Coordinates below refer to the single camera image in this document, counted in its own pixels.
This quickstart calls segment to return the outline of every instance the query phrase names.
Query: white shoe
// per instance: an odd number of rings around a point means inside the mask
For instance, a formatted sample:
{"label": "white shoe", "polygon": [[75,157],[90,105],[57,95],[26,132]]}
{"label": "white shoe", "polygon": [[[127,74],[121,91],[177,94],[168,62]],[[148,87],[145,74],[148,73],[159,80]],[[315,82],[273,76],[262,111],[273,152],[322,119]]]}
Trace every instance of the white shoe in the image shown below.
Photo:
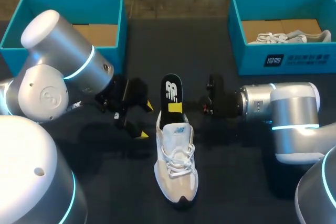
{"label": "white shoe", "polygon": [[259,34],[256,41],[249,44],[278,44],[278,43],[307,43],[307,42],[330,42],[331,33],[328,30],[320,34],[305,34],[299,30],[289,34]]}
{"label": "white shoe", "polygon": [[168,74],[163,78],[162,86],[163,106],[156,122],[158,159],[154,165],[155,178],[170,202],[185,206],[193,201],[198,188],[194,129],[182,113],[182,84],[179,77]]}

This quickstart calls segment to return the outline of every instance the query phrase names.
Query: shoe box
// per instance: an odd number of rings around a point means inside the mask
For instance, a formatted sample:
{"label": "shoe box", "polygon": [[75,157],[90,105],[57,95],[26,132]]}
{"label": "shoe box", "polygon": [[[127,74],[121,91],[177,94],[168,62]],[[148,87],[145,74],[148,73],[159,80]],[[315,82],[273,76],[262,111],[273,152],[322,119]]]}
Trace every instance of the shoe box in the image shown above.
{"label": "shoe box", "polygon": [[13,76],[24,65],[28,51],[20,38],[26,26],[40,13],[53,9],[73,24],[122,73],[127,43],[124,0],[20,0],[0,43],[0,52]]}
{"label": "shoe box", "polygon": [[[239,75],[336,72],[336,0],[230,0],[228,31]],[[331,42],[256,44],[258,34],[331,32]]]}

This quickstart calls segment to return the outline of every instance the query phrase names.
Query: black insole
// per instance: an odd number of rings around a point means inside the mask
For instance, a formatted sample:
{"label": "black insole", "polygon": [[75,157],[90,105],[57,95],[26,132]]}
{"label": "black insole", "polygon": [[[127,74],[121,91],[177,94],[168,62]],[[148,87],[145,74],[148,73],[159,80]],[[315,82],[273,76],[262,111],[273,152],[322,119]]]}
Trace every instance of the black insole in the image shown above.
{"label": "black insole", "polygon": [[174,73],[167,74],[161,81],[161,129],[167,124],[184,122],[183,113],[169,112],[170,103],[182,103],[182,101],[181,79]]}

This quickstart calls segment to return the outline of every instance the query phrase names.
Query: black table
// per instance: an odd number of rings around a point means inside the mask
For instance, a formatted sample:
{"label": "black table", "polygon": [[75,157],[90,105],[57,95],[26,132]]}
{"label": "black table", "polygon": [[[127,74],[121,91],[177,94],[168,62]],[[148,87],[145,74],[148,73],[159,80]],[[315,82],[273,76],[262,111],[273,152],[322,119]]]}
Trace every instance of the black table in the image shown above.
{"label": "black table", "polygon": [[[153,171],[160,81],[167,73],[178,74],[185,100],[205,95],[208,75],[214,72],[223,75],[229,91],[242,84],[310,81],[320,91],[320,123],[325,125],[336,120],[336,76],[240,78],[225,19],[130,20],[128,32],[127,74],[147,82],[155,109],[148,115],[134,109],[130,119],[141,122],[150,139],[129,139],[113,127],[112,114],[90,107],[44,125],[84,188],[88,224],[298,223],[293,201],[277,199],[269,190],[260,150],[261,142],[271,142],[266,131],[236,121],[211,122],[197,112],[187,114],[195,128],[197,202],[179,212],[164,200]],[[7,77],[10,73],[1,59],[0,78]],[[276,171],[272,162],[268,168]],[[290,173],[276,173],[290,179]]]}

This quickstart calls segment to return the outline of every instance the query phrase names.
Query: shoelace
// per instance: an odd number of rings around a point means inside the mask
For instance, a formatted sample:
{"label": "shoelace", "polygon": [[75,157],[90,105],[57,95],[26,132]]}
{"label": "shoelace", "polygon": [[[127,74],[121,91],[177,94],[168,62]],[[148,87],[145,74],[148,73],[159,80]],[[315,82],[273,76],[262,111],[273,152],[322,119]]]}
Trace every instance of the shoelace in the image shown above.
{"label": "shoelace", "polygon": [[268,44],[276,44],[276,43],[288,43],[286,41],[288,37],[286,34],[271,34],[271,33],[266,33],[266,34],[258,34],[257,37],[257,42],[266,42]]}
{"label": "shoelace", "polygon": [[[161,146],[162,153],[166,159],[166,165],[168,168],[168,173],[171,178],[183,176],[189,173],[196,173],[195,169],[192,167],[193,158],[195,152],[195,146],[190,144],[188,147],[188,151],[184,150],[174,150],[170,155],[167,155]],[[187,157],[186,160],[174,158],[175,154],[182,153]]]}

